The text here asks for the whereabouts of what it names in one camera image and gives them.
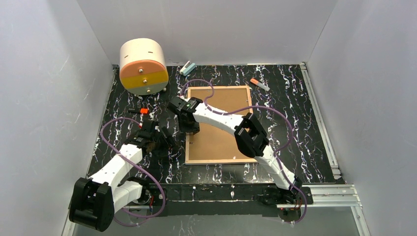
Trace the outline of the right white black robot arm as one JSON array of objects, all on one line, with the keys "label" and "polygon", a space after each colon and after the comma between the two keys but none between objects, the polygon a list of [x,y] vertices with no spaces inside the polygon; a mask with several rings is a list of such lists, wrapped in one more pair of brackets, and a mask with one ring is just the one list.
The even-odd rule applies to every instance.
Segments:
[{"label": "right white black robot arm", "polygon": [[267,132],[253,113],[238,115],[212,107],[199,98],[174,97],[167,108],[177,115],[182,132],[196,134],[199,124],[206,123],[234,136],[238,150],[254,158],[272,177],[277,188],[284,191],[287,201],[301,199],[307,204],[302,192],[302,181],[277,157],[269,144]]}]

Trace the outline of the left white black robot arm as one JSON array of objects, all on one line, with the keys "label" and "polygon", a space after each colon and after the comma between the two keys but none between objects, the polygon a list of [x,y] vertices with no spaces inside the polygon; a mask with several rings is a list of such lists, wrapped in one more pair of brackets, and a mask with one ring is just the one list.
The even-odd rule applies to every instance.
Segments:
[{"label": "left white black robot arm", "polygon": [[79,178],[74,185],[69,206],[69,220],[85,227],[105,231],[114,215],[129,203],[143,205],[149,213],[145,219],[162,211],[154,210],[157,200],[166,203],[165,190],[154,177],[124,177],[137,167],[146,154],[165,152],[176,146],[169,130],[154,120],[146,120],[123,143],[116,155],[92,176]]}]

